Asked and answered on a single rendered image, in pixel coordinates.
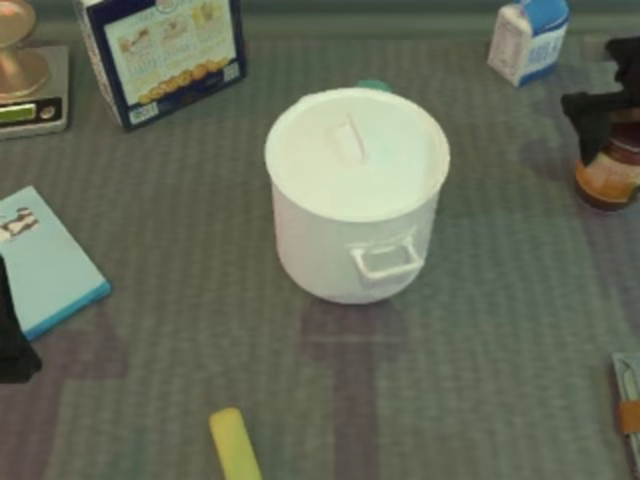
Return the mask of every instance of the green lcd display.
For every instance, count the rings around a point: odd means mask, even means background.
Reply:
[[[33,104],[0,107],[0,125],[3,123],[24,122],[34,118],[36,118],[36,106]]]

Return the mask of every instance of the table surface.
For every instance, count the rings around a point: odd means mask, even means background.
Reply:
[[[72,125],[1,143],[0,197],[34,185],[115,291],[0,386],[0,477],[219,479],[207,418],[237,406],[265,479],[630,478],[611,354],[640,347],[639,212],[578,202],[559,104],[613,66],[569,40],[516,90],[482,41],[255,40],[247,80],[125,134],[72,46]],[[423,273],[353,309],[280,267],[262,147],[371,77],[438,119],[452,169]]]

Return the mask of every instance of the yellow handle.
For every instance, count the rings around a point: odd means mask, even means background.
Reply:
[[[227,408],[209,417],[209,428],[226,480],[262,480],[249,434],[238,409]]]

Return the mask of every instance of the digital scale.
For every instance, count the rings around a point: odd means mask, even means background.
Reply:
[[[0,140],[57,133],[69,119],[69,50],[17,48],[35,30],[24,0],[0,0]]]

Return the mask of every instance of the carton top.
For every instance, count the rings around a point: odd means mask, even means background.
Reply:
[[[569,21],[569,7],[565,0],[514,0],[527,16],[533,35],[557,30]]]

